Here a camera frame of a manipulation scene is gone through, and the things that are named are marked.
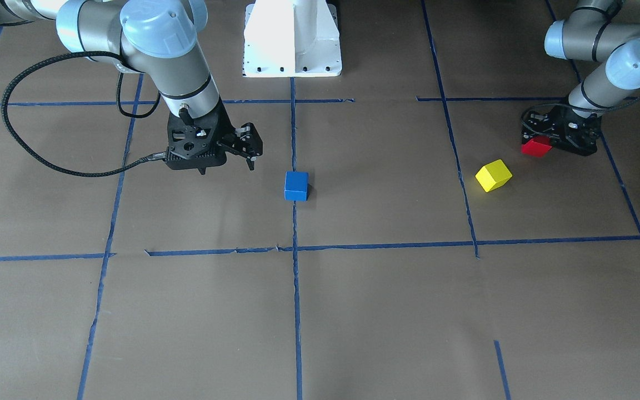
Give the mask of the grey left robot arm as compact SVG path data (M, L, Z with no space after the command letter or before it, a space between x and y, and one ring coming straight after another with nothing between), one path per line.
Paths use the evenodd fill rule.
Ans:
M543 157L553 148L581 156L597 151L602 117L628 107L640 90L640 23L617 23L622 1L579 1L565 20L544 36L544 51L563 60L597 62L598 67L549 111L528 107L521 117L522 152Z

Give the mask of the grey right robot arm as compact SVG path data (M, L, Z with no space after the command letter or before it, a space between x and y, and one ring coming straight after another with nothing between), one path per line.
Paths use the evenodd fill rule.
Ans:
M156 103L169 110L167 149L144 156L97 177L122 174L140 164L163 161L172 170L201 174L242 157L253 171L263 142L254 124L234 127L198 41L208 10L204 1L0 1L0 26L53 21L68 53L40 61L15 76L0 101L8 134L41 164L85 177L44 159L19 136L8 116L14 89L46 66L76 58L115 66L119 75L148 75L157 88Z

